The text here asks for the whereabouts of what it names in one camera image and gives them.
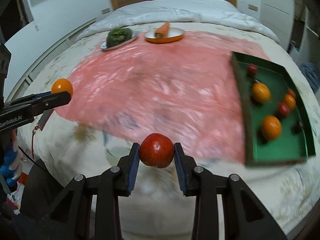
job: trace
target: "carrot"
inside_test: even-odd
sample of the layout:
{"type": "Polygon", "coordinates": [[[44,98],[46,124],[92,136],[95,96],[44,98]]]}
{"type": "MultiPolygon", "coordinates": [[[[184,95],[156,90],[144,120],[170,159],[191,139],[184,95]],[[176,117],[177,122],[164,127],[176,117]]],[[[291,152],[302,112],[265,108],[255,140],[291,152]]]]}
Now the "carrot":
{"type": "Polygon", "coordinates": [[[160,28],[156,29],[155,37],[156,39],[166,38],[170,29],[170,23],[165,23],[160,28]]]}

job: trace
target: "pink plastic sheet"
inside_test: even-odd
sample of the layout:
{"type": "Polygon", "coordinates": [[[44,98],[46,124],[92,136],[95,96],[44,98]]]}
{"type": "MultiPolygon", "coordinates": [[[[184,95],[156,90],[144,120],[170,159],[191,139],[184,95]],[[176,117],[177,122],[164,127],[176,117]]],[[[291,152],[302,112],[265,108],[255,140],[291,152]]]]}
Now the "pink plastic sheet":
{"type": "Polygon", "coordinates": [[[178,42],[98,47],[71,73],[74,94],[65,119],[141,143],[158,132],[186,154],[244,162],[244,129],[231,51],[268,59],[260,45],[186,31],[178,42]]]}

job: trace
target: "red ball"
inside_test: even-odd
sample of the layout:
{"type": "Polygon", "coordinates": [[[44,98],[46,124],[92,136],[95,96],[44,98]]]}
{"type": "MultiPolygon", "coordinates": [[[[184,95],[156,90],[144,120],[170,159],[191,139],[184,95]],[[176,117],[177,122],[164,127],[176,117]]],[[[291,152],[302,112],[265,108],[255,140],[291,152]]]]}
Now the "red ball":
{"type": "Polygon", "coordinates": [[[249,77],[254,77],[258,72],[258,67],[254,64],[249,64],[247,68],[247,75],[249,77]]]}
{"type": "Polygon", "coordinates": [[[281,119],[286,118],[290,114],[290,109],[285,103],[278,105],[277,116],[281,119]]]}
{"type": "Polygon", "coordinates": [[[172,141],[160,133],[148,135],[140,145],[140,160],[147,166],[165,168],[174,156],[172,141]]]}
{"type": "Polygon", "coordinates": [[[296,93],[292,89],[288,89],[287,94],[292,96],[294,99],[296,99],[296,93]]]}

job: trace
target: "orange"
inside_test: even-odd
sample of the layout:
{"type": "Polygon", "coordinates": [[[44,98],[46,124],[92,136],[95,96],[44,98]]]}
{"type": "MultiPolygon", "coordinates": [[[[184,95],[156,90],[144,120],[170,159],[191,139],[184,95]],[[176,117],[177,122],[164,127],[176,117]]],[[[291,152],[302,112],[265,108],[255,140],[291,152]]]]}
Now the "orange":
{"type": "Polygon", "coordinates": [[[296,107],[296,100],[292,95],[285,94],[283,102],[288,106],[289,110],[292,111],[296,107]]]}
{"type": "Polygon", "coordinates": [[[273,115],[268,115],[263,119],[261,133],[268,141],[278,138],[281,132],[282,127],[278,118],[273,115]]]}
{"type": "Polygon", "coordinates": [[[60,78],[56,82],[53,83],[53,85],[51,87],[51,93],[55,94],[55,93],[64,92],[64,91],[67,91],[72,98],[73,87],[72,87],[71,82],[68,79],[60,78]]]}
{"type": "Polygon", "coordinates": [[[252,86],[252,97],[257,102],[263,104],[270,100],[271,93],[265,84],[257,82],[252,86]]]}

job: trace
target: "green tray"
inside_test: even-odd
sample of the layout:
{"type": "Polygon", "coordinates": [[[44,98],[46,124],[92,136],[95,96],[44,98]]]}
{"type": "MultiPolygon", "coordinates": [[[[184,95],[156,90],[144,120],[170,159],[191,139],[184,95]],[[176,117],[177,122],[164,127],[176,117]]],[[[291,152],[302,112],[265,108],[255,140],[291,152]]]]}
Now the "green tray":
{"type": "Polygon", "coordinates": [[[246,165],[293,164],[315,156],[308,114],[286,69],[273,62],[237,52],[233,52],[231,65],[239,88],[244,118],[246,165]],[[246,76],[247,66],[251,63],[258,67],[255,79],[266,84],[271,92],[271,100],[263,106],[256,106],[251,102],[252,79],[246,76]],[[296,93],[297,107],[281,121],[282,133],[279,138],[263,143],[257,135],[259,127],[265,116],[276,113],[278,104],[283,100],[288,88],[296,93]],[[292,134],[291,127],[299,121],[303,123],[303,131],[292,134]]]}

